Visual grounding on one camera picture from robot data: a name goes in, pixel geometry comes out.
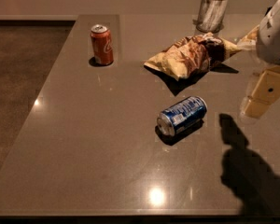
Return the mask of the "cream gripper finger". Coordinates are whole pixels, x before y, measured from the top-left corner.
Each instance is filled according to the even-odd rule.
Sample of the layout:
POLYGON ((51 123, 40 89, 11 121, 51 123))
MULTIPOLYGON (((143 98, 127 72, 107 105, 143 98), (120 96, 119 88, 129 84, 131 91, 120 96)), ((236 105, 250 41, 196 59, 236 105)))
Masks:
POLYGON ((260 119, 269 107, 269 105, 255 101, 250 97, 245 97, 241 104, 241 113, 246 117, 260 119))

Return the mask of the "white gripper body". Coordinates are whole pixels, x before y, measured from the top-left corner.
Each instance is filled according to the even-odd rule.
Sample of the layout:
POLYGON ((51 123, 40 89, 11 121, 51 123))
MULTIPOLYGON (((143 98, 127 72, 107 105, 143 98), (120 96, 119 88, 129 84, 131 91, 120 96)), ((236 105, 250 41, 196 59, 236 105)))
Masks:
POLYGON ((266 105, 271 105, 280 98, 280 65, 263 70, 251 98, 266 105))

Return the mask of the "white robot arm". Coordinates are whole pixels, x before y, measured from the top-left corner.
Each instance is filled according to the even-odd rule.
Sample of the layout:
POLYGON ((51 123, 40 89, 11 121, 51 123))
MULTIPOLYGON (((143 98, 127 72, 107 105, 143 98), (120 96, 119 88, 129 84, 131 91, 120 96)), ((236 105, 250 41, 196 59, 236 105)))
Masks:
POLYGON ((259 119, 280 98, 280 0, 267 11, 260 24, 238 42, 238 47, 254 50, 256 61, 265 65, 241 108, 243 115, 259 119))

